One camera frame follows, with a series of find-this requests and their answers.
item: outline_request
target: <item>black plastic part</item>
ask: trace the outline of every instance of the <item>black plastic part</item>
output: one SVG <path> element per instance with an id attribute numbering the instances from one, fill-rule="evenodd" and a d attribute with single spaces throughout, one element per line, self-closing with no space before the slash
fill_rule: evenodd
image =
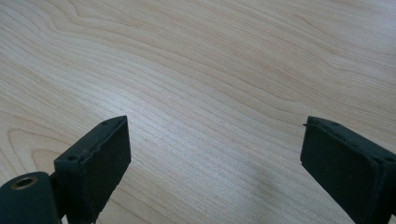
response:
<path id="1" fill-rule="evenodd" d="M 309 117 L 303 167 L 355 223 L 388 223 L 396 208 L 396 156 L 347 129 Z"/>
<path id="2" fill-rule="evenodd" d="M 49 175 L 20 175 L 0 188 L 1 224 L 58 224 Z"/>
<path id="3" fill-rule="evenodd" d="M 72 224 L 95 222 L 130 162 L 126 116 L 97 125 L 54 162 L 60 214 Z"/>

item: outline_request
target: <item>light wood surface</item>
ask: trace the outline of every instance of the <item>light wood surface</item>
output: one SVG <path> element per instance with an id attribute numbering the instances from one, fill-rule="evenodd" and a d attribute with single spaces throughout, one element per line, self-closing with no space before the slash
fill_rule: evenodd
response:
<path id="1" fill-rule="evenodd" d="M 128 116 L 98 223 L 352 223 L 301 166 L 307 116 L 396 152 L 392 0 L 2 0 L 0 68 L 0 184 Z"/>

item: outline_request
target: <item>black rectangular block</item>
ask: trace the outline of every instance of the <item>black rectangular block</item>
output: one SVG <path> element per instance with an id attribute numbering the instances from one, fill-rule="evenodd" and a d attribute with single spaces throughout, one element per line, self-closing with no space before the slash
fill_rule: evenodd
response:
<path id="1" fill-rule="evenodd" d="M 126 116 L 106 120 L 55 160 L 69 223 L 92 223 L 120 183 L 131 149 Z"/>
<path id="2" fill-rule="evenodd" d="M 396 156 L 326 120 L 306 123 L 303 167 L 356 223 L 388 223 L 396 203 Z"/>

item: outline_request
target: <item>table surface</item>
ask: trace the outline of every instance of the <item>table surface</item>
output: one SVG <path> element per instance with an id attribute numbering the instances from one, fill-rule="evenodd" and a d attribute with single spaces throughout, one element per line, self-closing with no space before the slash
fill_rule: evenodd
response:
<path id="1" fill-rule="evenodd" d="M 392 0 L 0 1 L 0 184 L 127 115 L 98 223 L 353 223 L 307 116 L 396 152 Z"/>

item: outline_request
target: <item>screw hole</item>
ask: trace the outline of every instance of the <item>screw hole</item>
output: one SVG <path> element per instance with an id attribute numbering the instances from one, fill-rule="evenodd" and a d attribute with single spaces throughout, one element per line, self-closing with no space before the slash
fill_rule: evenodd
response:
<path id="1" fill-rule="evenodd" d="M 75 155 L 67 157 L 68 161 L 75 161 L 76 159 L 78 159 L 78 156 Z"/>
<path id="2" fill-rule="evenodd" d="M 37 177 L 35 176 L 28 176 L 23 179 L 20 179 L 16 181 L 15 183 L 12 184 L 11 188 L 12 189 L 26 189 L 32 186 L 37 182 Z"/>
<path id="3" fill-rule="evenodd" d="M 395 160 L 393 158 L 385 158 L 386 161 L 394 162 Z"/>

